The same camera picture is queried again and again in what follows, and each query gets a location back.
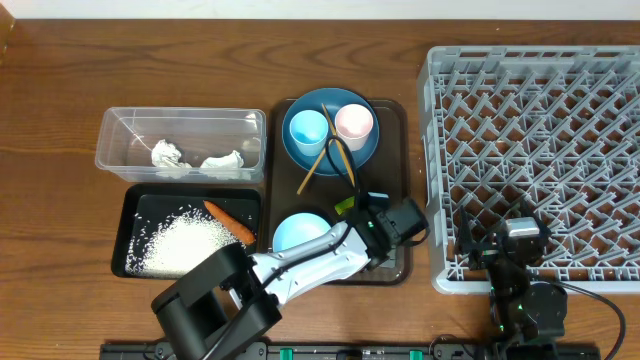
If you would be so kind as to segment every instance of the white tissue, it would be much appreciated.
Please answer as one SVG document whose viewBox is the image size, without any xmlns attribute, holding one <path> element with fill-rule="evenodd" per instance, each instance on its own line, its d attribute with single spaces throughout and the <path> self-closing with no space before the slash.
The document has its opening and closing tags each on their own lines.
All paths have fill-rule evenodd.
<svg viewBox="0 0 640 360">
<path fill-rule="evenodd" d="M 207 171 L 207 169 L 220 169 L 220 170 L 232 170 L 239 169 L 244 165 L 244 160 L 240 153 L 236 150 L 233 150 L 231 154 L 215 158 L 209 157 L 200 165 L 200 173 L 205 174 L 210 177 L 215 177 L 220 180 L 233 179 L 233 178 L 243 178 L 245 174 L 240 172 L 223 172 L 223 174 L 212 174 L 211 171 Z"/>
<path fill-rule="evenodd" d="M 156 175 L 179 179 L 188 174 L 191 165 L 186 162 L 179 162 L 180 157 L 182 157 L 182 153 L 175 145 L 165 139 L 158 141 L 153 150 L 151 150 L 151 163 L 156 167 L 183 168 L 185 171 L 158 171 Z"/>
<path fill-rule="evenodd" d="M 238 169 L 244 165 L 240 153 L 233 150 L 231 154 L 221 158 L 209 157 L 200 165 L 201 169 Z"/>
</svg>

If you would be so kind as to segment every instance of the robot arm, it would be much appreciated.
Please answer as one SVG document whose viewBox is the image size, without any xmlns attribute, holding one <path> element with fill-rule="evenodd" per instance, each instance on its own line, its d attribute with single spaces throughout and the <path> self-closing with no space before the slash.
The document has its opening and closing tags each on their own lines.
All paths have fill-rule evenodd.
<svg viewBox="0 0 640 360">
<path fill-rule="evenodd" d="M 385 201 L 368 197 L 361 206 L 327 234 L 286 251 L 247 256 L 239 244 L 226 246 L 160 294 L 151 307 L 176 357 L 233 358 L 282 318 L 279 309 L 291 299 L 374 269 L 396 246 L 410 245 L 422 230 L 428 234 L 411 199 L 388 209 Z M 213 293 L 216 287 L 229 291 L 240 309 L 232 320 Z"/>
<path fill-rule="evenodd" d="M 531 284 L 526 270 L 544 254 L 549 228 L 522 200 L 520 218 L 504 221 L 484 241 L 476 242 L 467 213 L 464 208 L 459 211 L 457 252 L 468 255 L 471 270 L 487 270 L 491 282 L 491 315 L 502 334 L 493 343 L 493 355 L 505 359 L 517 344 L 553 344 L 564 335 L 567 293 L 546 282 Z"/>
</svg>

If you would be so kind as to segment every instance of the black tray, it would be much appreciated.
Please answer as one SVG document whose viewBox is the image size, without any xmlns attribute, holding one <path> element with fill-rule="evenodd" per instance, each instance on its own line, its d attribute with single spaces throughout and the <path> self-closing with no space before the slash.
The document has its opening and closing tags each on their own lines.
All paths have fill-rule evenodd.
<svg viewBox="0 0 640 360">
<path fill-rule="evenodd" d="M 282 143 L 282 122 L 287 109 L 295 99 L 284 100 L 271 114 L 269 148 L 269 174 L 267 181 L 267 203 L 263 238 L 271 248 L 273 234 L 278 225 L 297 212 L 313 212 L 335 224 L 338 214 L 334 206 L 350 197 L 352 190 L 337 176 L 314 175 L 303 193 L 296 191 L 307 171 L 299 167 L 287 154 Z M 380 141 L 375 153 L 360 167 L 359 175 L 367 191 L 388 194 L 392 204 L 409 195 L 409 167 L 406 123 L 407 115 L 400 104 L 391 100 L 370 100 L 380 124 Z M 411 249 L 400 247 L 391 254 L 391 260 L 370 272 L 363 272 L 347 280 L 335 283 L 342 285 L 396 285 L 411 272 Z"/>
<path fill-rule="evenodd" d="M 164 199 L 161 202 L 153 202 L 151 199 L 144 201 L 143 197 L 145 196 L 162 196 Z M 180 206 L 188 206 L 187 204 L 199 207 L 204 213 L 207 213 L 202 200 L 213 201 L 251 231 L 254 233 L 259 232 L 262 197 L 255 189 L 208 188 L 198 185 L 179 184 L 137 184 L 129 188 L 125 194 L 113 257 L 111 258 L 111 271 L 113 274 L 118 277 L 143 277 L 130 274 L 125 269 L 129 244 L 134 231 L 141 226 L 140 222 L 146 223 L 146 220 L 150 220 L 150 227 L 155 228 L 159 222 L 164 221 L 168 214 L 171 214 Z M 136 214 L 143 219 L 138 220 L 138 217 L 135 216 Z M 134 252 L 141 251 L 143 246 L 144 243 L 141 242 L 136 246 Z M 257 237 L 256 243 L 248 246 L 245 250 L 247 254 L 252 254 L 256 252 L 259 246 L 260 237 Z M 144 278 L 163 279 L 162 277 Z"/>
</svg>

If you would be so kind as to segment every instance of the plastic rack grid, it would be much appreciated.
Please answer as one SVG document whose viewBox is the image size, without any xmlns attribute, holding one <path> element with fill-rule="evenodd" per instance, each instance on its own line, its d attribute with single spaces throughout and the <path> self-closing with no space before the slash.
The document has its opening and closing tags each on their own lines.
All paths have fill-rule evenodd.
<svg viewBox="0 0 640 360">
<path fill-rule="evenodd" d="M 453 251 L 526 198 L 552 230 L 533 272 L 640 292 L 640 48 L 437 47 L 418 79 L 433 285 L 486 293 Z"/>
</svg>

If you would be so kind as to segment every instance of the chopsticks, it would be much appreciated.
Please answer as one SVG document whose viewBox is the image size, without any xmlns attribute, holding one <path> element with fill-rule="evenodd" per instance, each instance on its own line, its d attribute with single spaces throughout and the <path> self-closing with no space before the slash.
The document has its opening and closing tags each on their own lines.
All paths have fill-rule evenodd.
<svg viewBox="0 0 640 360">
<path fill-rule="evenodd" d="M 329 116 L 329 112 L 327 111 L 327 107 L 324 106 L 324 104 L 322 104 L 322 110 L 324 110 L 324 116 L 327 118 L 327 121 L 329 122 L 329 128 L 331 129 L 331 133 L 336 136 L 336 128 L 333 126 L 333 123 L 331 122 L 331 116 Z M 336 141 L 336 145 L 338 146 L 338 150 L 340 151 L 340 157 L 342 157 L 342 162 L 344 162 L 345 167 L 347 168 L 347 173 L 349 173 L 349 179 L 351 179 L 351 184 L 353 184 L 355 186 L 355 178 L 353 176 L 353 170 L 351 169 L 351 166 L 349 166 L 349 161 L 347 160 L 347 155 L 344 152 L 344 149 L 342 148 L 342 144 Z M 318 155 L 318 158 L 316 159 L 316 162 L 313 163 L 313 166 L 311 167 L 311 169 L 309 170 L 309 172 L 307 173 L 307 176 L 304 178 L 304 180 L 302 180 L 302 184 L 300 184 L 300 187 L 298 188 L 298 195 L 300 195 L 302 193 L 302 190 L 304 190 L 304 187 L 307 185 L 307 183 L 309 182 L 309 179 L 311 179 L 311 175 L 313 175 L 313 173 L 316 171 L 316 168 L 318 167 L 318 164 L 320 164 L 320 161 L 322 161 L 322 159 L 324 158 L 324 156 L 327 153 L 327 148 L 322 149 L 322 151 L 320 152 L 320 155 Z"/>
</svg>

